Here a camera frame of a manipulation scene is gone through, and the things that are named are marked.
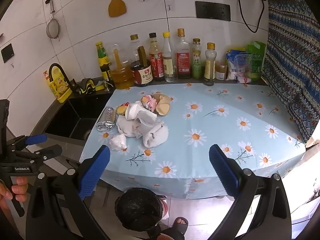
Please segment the person's left hand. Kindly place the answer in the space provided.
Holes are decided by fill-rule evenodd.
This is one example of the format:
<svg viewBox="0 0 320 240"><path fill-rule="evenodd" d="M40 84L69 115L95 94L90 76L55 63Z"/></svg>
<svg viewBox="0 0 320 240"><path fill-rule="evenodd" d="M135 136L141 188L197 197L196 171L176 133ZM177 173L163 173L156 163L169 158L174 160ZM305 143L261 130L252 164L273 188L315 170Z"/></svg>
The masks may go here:
<svg viewBox="0 0 320 240"><path fill-rule="evenodd" d="M17 177L16 184L12 185L11 189L8 189L1 180L1 209L3 211L8 210L8 205L5 200L12 200L14 197L18 202L25 202L27 200L28 179L27 177Z"/></svg>

